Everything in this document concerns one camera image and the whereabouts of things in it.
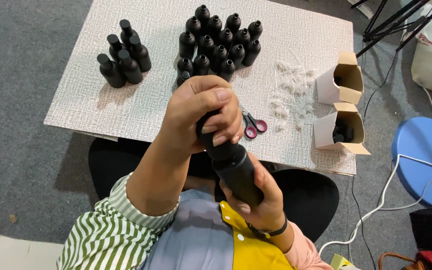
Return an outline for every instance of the black dropper bottle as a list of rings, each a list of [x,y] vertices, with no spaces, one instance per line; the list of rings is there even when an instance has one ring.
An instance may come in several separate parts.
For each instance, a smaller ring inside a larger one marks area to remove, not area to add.
[[[201,27],[204,31],[206,29],[206,25],[208,24],[209,17],[211,17],[211,14],[209,13],[209,9],[207,8],[206,5],[201,5],[196,9],[194,15],[196,18],[198,18],[199,22],[201,23]]]
[[[201,54],[196,56],[193,63],[193,76],[205,76],[209,72],[209,59],[206,55]]]
[[[189,76],[193,76],[193,61],[189,58],[181,58],[177,61],[177,76],[181,76],[184,71],[189,73]]]
[[[229,54],[227,56],[228,59],[231,59],[234,63],[234,67],[238,70],[241,67],[241,62],[244,59],[244,47],[241,44],[237,44],[231,47]]]
[[[251,36],[251,41],[259,40],[259,37],[263,33],[263,25],[261,21],[253,21],[248,26],[249,35]]]
[[[126,45],[127,48],[131,47],[131,44],[129,43],[129,38],[133,35],[138,35],[138,33],[133,30],[133,28],[131,27],[131,23],[126,19],[120,20],[119,26],[122,30],[120,35],[121,41],[124,43],[124,45]]]
[[[228,59],[221,64],[221,69],[217,75],[226,80],[226,82],[231,81],[236,68],[234,67],[233,60]]]
[[[179,35],[179,56],[193,59],[195,55],[196,39],[190,31],[184,31]]]
[[[233,38],[233,43],[234,44],[241,44],[244,49],[246,50],[246,48],[248,47],[248,43],[250,41],[251,37],[249,35],[249,31],[248,28],[243,28],[240,29]]]
[[[206,34],[211,36],[213,40],[218,40],[221,28],[223,28],[223,23],[219,19],[218,15],[214,15],[209,19],[208,24],[206,25]]]
[[[146,72],[151,69],[151,59],[149,58],[149,52],[146,46],[141,44],[139,35],[135,34],[129,38],[131,44],[131,52],[133,58],[138,62],[141,72]]]
[[[211,58],[211,70],[214,73],[218,73],[221,69],[221,64],[226,60],[228,56],[228,51],[223,45],[219,45],[214,48],[213,57]]]
[[[120,65],[121,69],[126,76],[126,79],[130,84],[138,84],[143,80],[143,74],[139,69],[138,63],[131,58],[129,52],[125,49],[122,49],[117,54],[121,59]]]
[[[99,62],[99,72],[106,79],[107,83],[114,88],[122,88],[126,84],[126,78],[120,70],[118,64],[101,53],[97,56]]]
[[[108,35],[107,41],[109,42],[109,54],[113,58],[114,62],[119,63],[120,58],[118,57],[118,52],[126,49],[126,46],[121,44],[120,39],[115,34]]]
[[[202,34],[202,28],[201,22],[196,18],[196,16],[192,16],[186,21],[186,31],[191,32],[196,40],[199,39]]]
[[[240,27],[241,27],[241,18],[239,14],[237,13],[231,14],[226,19],[226,24],[224,25],[224,28],[229,28],[231,30],[231,33],[233,33],[233,35],[235,35],[238,32]]]
[[[259,52],[261,52],[261,45],[259,44],[259,40],[251,41],[241,64],[247,67],[251,66],[255,62],[256,57],[258,57]]]
[[[227,51],[231,50],[231,44],[233,43],[233,33],[229,28],[226,28],[219,32],[218,44],[223,45]]]
[[[183,71],[181,76],[177,77],[176,85],[177,87],[180,87],[184,82],[186,82],[187,79],[189,79],[190,75],[188,71]]]
[[[215,43],[213,39],[207,34],[199,40],[198,55],[204,54],[205,56],[212,57]]]
[[[214,171],[233,192],[233,195],[250,207],[255,207],[263,201],[264,194],[255,185],[255,167],[249,159],[246,149],[242,145],[232,144],[230,141],[213,146],[215,132],[206,134],[201,132],[206,120],[217,114],[219,114],[219,110],[213,110],[201,117],[196,122],[196,135],[213,160]]]

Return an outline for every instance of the striped sleeve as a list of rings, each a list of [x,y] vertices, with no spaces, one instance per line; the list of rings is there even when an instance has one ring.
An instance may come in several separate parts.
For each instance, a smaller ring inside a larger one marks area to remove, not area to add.
[[[109,198],[80,216],[56,262],[59,270],[131,269],[146,260],[158,234],[174,220],[179,202],[163,216],[147,216],[126,197],[129,176],[119,179]]]

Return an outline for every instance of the scissors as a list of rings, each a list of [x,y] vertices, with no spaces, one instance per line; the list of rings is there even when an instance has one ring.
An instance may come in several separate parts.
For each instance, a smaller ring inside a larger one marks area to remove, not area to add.
[[[244,135],[246,135],[246,137],[254,139],[258,135],[258,131],[265,132],[268,129],[268,125],[265,121],[253,118],[241,103],[239,104],[239,108],[241,108],[244,122],[246,122],[246,128],[244,128]]]

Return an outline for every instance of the open cardboard box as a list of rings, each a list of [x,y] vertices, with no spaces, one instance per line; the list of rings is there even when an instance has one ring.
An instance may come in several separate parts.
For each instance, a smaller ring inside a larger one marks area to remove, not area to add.
[[[339,86],[335,77],[341,78]],[[333,104],[349,102],[357,104],[364,93],[361,67],[358,66],[356,54],[351,51],[340,51],[337,65],[316,79],[318,102]]]
[[[336,112],[314,120],[314,143],[317,149],[337,150],[346,148],[355,154],[371,155],[363,146],[364,127],[361,115],[354,104],[347,102],[334,103]],[[336,119],[354,129],[354,138],[350,143],[334,143],[333,130]]]

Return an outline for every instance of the pink sleeve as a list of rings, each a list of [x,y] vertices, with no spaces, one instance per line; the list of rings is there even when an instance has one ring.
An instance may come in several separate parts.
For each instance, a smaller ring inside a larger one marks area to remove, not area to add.
[[[285,253],[287,261],[298,270],[333,270],[329,264],[321,260],[315,244],[311,242],[296,224],[288,221],[294,230],[294,242],[291,249]]]

